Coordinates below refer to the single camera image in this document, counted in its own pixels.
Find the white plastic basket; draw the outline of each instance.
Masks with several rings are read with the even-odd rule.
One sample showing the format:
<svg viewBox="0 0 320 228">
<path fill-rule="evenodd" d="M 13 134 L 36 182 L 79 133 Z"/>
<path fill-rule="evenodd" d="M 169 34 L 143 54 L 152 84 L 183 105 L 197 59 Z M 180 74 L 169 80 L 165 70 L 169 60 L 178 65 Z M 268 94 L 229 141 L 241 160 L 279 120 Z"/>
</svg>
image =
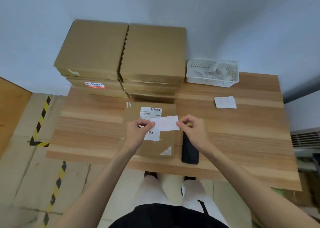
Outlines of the white plastic basket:
<svg viewBox="0 0 320 228">
<path fill-rule="evenodd" d="M 196 72 L 212 72 L 214 68 L 216 68 L 216 64 L 224 64 L 225 69 L 227 71 L 227 75 L 231 76 L 232 79 L 230 81 L 227 80 L 219 80 L 219 79 L 208 79 L 199 77 L 199 74 Z M 186 81 L 189 83 L 195 84 L 205 84 L 205 85 L 214 85 L 221 87 L 230 87 L 235 83 L 239 82 L 239 71 L 238 71 L 238 63 L 233 61 L 213 61 L 206 59 L 192 59 L 188 61 L 187 69 L 186 69 Z"/>
</svg>

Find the white pants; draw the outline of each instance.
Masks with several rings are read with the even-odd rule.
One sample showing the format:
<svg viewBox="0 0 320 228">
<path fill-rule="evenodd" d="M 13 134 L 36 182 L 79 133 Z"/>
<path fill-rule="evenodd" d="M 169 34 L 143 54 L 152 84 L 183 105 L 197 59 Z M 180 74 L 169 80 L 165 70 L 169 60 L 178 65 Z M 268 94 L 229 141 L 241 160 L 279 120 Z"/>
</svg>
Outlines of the white pants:
<svg viewBox="0 0 320 228">
<path fill-rule="evenodd" d="M 213 199 L 206 193 L 205 188 L 198 180 L 185 180 L 182 184 L 182 206 L 203 213 L 203 208 L 198 200 L 204 202 L 208 214 L 229 226 L 222 216 Z M 141 182 L 132 201 L 133 207 L 143 204 L 167 204 L 177 206 L 170 202 L 162 189 L 160 182 L 154 176 L 146 176 Z"/>
</svg>

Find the wooden table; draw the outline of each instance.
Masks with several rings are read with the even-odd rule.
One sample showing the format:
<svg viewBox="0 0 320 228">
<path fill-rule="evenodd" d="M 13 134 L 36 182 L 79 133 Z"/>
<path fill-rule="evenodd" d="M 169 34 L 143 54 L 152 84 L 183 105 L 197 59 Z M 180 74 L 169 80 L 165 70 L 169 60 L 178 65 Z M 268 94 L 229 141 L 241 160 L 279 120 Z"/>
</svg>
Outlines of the wooden table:
<svg viewBox="0 0 320 228">
<path fill-rule="evenodd" d="M 214 97 L 234 96 L 237 109 L 217 109 Z M 127 101 L 87 95 L 72 88 L 54 131 L 47 157 L 106 164 L 118 150 Z M 254 176 L 275 188 L 301 190 L 278 77 L 240 73 L 231 88 L 184 83 L 178 90 L 177 115 L 204 118 L 212 141 Z M 203 155 L 198 165 L 181 161 L 182 131 L 176 131 L 172 159 L 134 156 L 128 168 L 223 180 Z"/>
</svg>

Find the person's left hand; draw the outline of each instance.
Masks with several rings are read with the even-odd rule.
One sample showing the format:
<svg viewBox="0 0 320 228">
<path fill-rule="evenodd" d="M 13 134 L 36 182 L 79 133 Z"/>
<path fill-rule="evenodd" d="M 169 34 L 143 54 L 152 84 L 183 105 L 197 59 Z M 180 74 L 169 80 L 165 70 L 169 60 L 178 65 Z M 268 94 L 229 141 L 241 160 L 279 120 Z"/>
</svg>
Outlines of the person's left hand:
<svg viewBox="0 0 320 228">
<path fill-rule="evenodd" d="M 152 129 L 155 124 L 155 122 L 150 122 L 149 120 L 142 118 L 128 122 L 125 143 L 123 147 L 130 151 L 132 155 L 134 155 L 142 144 L 142 141 L 148 131 Z"/>
</svg>

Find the white wall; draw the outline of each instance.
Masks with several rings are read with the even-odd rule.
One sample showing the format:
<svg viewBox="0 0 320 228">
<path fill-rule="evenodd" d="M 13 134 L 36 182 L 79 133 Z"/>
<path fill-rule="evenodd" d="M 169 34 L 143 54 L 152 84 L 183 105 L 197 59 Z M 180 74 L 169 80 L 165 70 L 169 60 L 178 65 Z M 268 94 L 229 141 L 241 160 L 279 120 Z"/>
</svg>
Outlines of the white wall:
<svg viewBox="0 0 320 228">
<path fill-rule="evenodd" d="M 184 26 L 188 59 L 277 74 L 285 93 L 320 74 L 319 11 L 320 0 L 0 0 L 0 76 L 65 95 L 53 63 L 78 18 Z"/>
<path fill-rule="evenodd" d="M 320 90 L 284 105 L 290 131 L 320 128 Z"/>
</svg>

